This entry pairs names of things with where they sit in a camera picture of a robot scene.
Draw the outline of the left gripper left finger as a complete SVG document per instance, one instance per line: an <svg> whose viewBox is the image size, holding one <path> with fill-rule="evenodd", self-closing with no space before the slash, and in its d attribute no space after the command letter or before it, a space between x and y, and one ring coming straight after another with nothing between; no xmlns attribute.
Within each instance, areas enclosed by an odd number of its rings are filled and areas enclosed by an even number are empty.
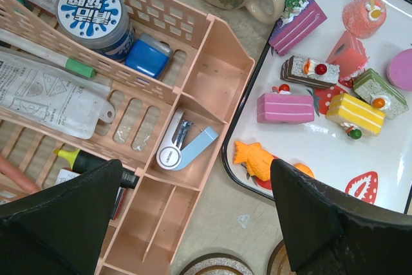
<svg viewBox="0 0 412 275"><path fill-rule="evenodd" d="M1 206L1 274L93 274L122 178L110 160Z"/></svg>

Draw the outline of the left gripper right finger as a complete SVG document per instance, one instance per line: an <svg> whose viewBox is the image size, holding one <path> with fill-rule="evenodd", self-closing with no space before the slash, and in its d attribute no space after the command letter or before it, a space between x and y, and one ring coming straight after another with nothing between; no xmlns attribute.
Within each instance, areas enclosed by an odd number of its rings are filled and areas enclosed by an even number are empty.
<svg viewBox="0 0 412 275"><path fill-rule="evenodd" d="M411 216L368 204L281 159L271 184L297 274L411 274Z"/></svg>

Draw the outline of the purple macaron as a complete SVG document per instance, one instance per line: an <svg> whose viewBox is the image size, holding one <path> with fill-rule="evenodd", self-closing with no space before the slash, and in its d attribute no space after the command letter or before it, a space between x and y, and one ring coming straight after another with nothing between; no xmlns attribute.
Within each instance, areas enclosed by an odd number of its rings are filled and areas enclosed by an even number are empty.
<svg viewBox="0 0 412 275"><path fill-rule="evenodd" d="M412 49L404 50L392 58L387 70L387 77L396 87L411 91L412 90Z"/></svg>

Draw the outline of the round pink cake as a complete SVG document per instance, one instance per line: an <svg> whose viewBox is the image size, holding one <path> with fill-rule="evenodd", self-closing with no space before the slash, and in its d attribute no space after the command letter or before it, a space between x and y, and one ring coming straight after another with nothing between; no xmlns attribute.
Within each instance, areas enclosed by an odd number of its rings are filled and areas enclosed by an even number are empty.
<svg viewBox="0 0 412 275"><path fill-rule="evenodd" d="M344 27L359 39L371 37L385 22L387 10L381 0L355 0L348 3L342 11Z"/></svg>

